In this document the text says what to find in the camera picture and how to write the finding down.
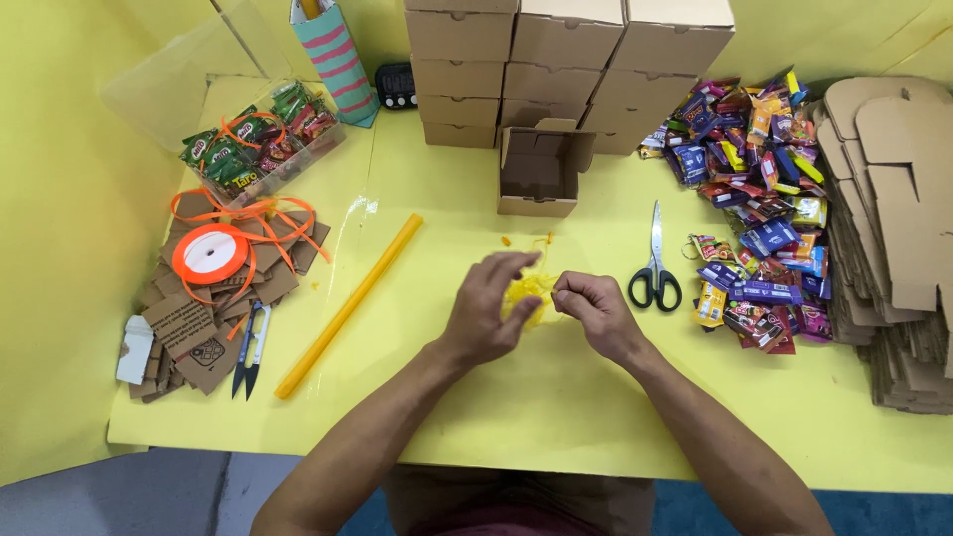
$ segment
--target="pink stripe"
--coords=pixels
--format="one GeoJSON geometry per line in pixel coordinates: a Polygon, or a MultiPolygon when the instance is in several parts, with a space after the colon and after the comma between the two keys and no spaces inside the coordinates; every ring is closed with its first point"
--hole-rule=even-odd
{"type": "Polygon", "coordinates": [[[317,64],[319,64],[319,63],[321,63],[321,62],[325,62],[325,61],[327,61],[327,60],[329,60],[329,59],[334,59],[334,58],[338,57],[339,55],[341,55],[341,54],[343,54],[343,53],[349,51],[350,49],[353,49],[354,47],[355,47],[354,39],[351,39],[351,38],[349,37],[348,40],[345,41],[344,44],[341,45],[340,47],[337,47],[336,49],[333,49],[333,50],[331,50],[331,51],[324,52],[323,54],[319,55],[318,57],[313,57],[313,58],[311,58],[311,62],[314,63],[315,65],[317,65],[317,64]]]}
{"type": "Polygon", "coordinates": [[[353,60],[351,60],[351,61],[345,63],[344,65],[342,65],[342,66],[340,66],[340,67],[335,67],[335,68],[333,68],[333,69],[331,69],[330,71],[327,71],[327,72],[318,71],[317,74],[318,74],[321,78],[330,78],[330,77],[334,76],[335,74],[341,74],[342,72],[345,72],[345,71],[347,71],[348,69],[350,69],[351,67],[357,65],[357,62],[358,62],[358,61],[359,61],[359,60],[358,60],[357,56],[355,55],[355,58],[354,58],[353,60]]]}
{"type": "Polygon", "coordinates": [[[364,100],[358,102],[357,104],[355,104],[355,105],[353,105],[353,106],[349,106],[349,107],[347,107],[347,108],[342,108],[342,109],[339,110],[339,112],[347,113],[347,112],[353,112],[354,110],[358,110],[358,109],[360,109],[360,108],[363,108],[363,107],[367,106],[367,103],[371,102],[371,99],[373,99],[373,98],[374,98],[374,94],[371,93],[371,94],[367,95],[367,98],[365,98],[364,100]]]}
{"type": "Polygon", "coordinates": [[[364,84],[367,84],[367,77],[357,80],[354,84],[348,84],[347,86],[344,86],[343,88],[337,90],[336,92],[331,92],[331,96],[334,98],[338,98],[342,94],[356,90],[357,88],[361,87],[364,84]]]}
{"type": "Polygon", "coordinates": [[[344,25],[340,25],[337,28],[325,33],[324,35],[319,35],[314,39],[305,41],[301,43],[306,49],[313,49],[314,47],[320,47],[321,45],[327,45],[328,43],[335,40],[335,37],[338,37],[341,33],[344,33],[344,25]]]}

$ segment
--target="milo logo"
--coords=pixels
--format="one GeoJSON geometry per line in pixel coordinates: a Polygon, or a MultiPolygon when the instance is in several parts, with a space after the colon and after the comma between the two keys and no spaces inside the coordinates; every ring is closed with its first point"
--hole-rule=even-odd
{"type": "Polygon", "coordinates": [[[202,156],[202,153],[205,153],[205,149],[208,147],[204,139],[199,139],[195,141],[195,146],[192,147],[192,158],[198,159],[202,156]]]}
{"type": "Polygon", "coordinates": [[[238,137],[245,139],[245,136],[252,133],[252,123],[244,123],[238,128],[238,137]]]}
{"type": "Polygon", "coordinates": [[[220,160],[223,156],[227,156],[232,153],[232,149],[229,147],[223,147],[221,151],[212,155],[212,162],[220,160]]]}

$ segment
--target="hand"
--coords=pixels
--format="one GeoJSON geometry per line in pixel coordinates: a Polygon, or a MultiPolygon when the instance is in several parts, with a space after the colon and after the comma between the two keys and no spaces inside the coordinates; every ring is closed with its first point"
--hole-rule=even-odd
{"type": "Polygon", "coordinates": [[[447,328],[433,342],[435,353],[449,359],[464,373],[485,362],[499,359],[517,347],[523,324],[542,305],[539,296],[528,296],[503,320],[500,308],[510,281],[522,277],[520,270],[536,264],[540,253],[494,253],[470,267],[456,293],[447,328]]]}
{"type": "Polygon", "coordinates": [[[563,272],[553,288],[556,310],[582,322],[589,345],[604,358],[624,366],[654,348],[642,335],[615,278],[563,272]]]}

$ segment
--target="blue floor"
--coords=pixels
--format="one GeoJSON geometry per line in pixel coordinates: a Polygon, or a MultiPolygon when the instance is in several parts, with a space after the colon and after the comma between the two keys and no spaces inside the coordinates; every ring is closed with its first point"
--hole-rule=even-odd
{"type": "MultiPolygon", "coordinates": [[[[657,481],[654,536],[737,536],[701,486],[657,481]]],[[[816,491],[842,536],[953,535],[953,496],[816,491]]],[[[393,536],[384,494],[378,490],[338,536],[393,536]]]]}

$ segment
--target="forearm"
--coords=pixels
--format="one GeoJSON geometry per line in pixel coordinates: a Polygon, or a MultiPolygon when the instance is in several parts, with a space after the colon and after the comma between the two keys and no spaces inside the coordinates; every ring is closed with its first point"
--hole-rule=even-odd
{"type": "Polygon", "coordinates": [[[252,535],[333,536],[463,371],[425,346],[325,435],[259,510],[252,535]]]}
{"type": "Polygon", "coordinates": [[[774,450],[654,347],[623,365],[702,485],[741,534],[832,535],[810,490],[774,450]]]}

